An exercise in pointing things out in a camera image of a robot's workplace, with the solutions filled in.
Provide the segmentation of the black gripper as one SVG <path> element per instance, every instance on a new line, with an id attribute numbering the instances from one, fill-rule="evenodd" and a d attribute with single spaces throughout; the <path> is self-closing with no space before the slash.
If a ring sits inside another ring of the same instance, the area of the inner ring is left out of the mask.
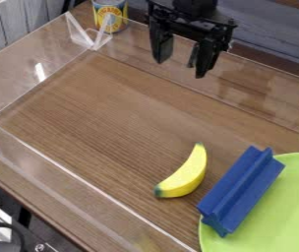
<path id="1" fill-rule="evenodd" d="M 173 35 L 197 41 L 193 44 L 187 66 L 195 77 L 203 78 L 214 68 L 219 43 L 227 46 L 238 27 L 234 18 L 218 8 L 218 0 L 147 0 L 148 28 L 152 56 L 161 64 L 173 52 Z"/>

